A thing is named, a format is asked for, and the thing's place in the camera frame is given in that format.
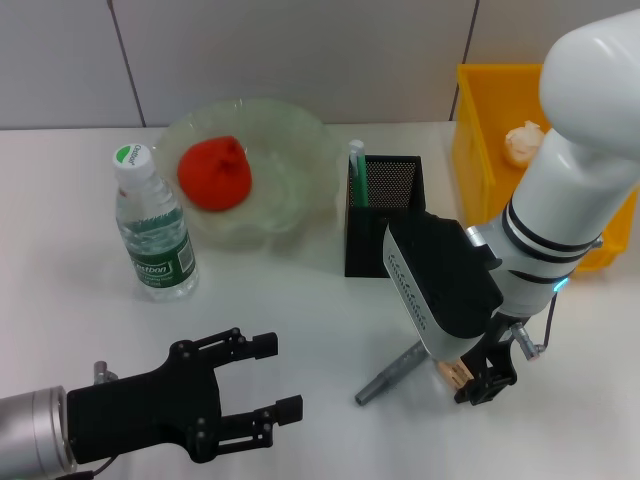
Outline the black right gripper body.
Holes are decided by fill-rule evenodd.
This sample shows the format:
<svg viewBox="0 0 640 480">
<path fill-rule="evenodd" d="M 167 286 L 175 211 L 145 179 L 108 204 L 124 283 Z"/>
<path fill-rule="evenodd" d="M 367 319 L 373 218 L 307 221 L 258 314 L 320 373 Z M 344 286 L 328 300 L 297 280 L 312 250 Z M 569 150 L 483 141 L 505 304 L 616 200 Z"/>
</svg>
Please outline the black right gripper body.
<svg viewBox="0 0 640 480">
<path fill-rule="evenodd" d="M 477 381 L 516 381 L 510 327 L 517 322 L 512 316 L 496 313 L 480 341 L 462 360 Z"/>
</svg>

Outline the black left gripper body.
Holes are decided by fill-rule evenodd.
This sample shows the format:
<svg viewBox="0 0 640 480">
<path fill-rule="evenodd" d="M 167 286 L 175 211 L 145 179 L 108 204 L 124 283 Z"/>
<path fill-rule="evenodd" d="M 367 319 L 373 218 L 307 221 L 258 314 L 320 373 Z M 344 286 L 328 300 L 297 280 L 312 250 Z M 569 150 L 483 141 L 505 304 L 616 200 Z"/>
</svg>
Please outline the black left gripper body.
<svg viewBox="0 0 640 480">
<path fill-rule="evenodd" d="M 220 423 L 213 362 L 190 341 L 172 345 L 152 371 L 67 394 L 68 437 L 79 463 L 160 444 L 207 463 L 217 456 Z"/>
</svg>

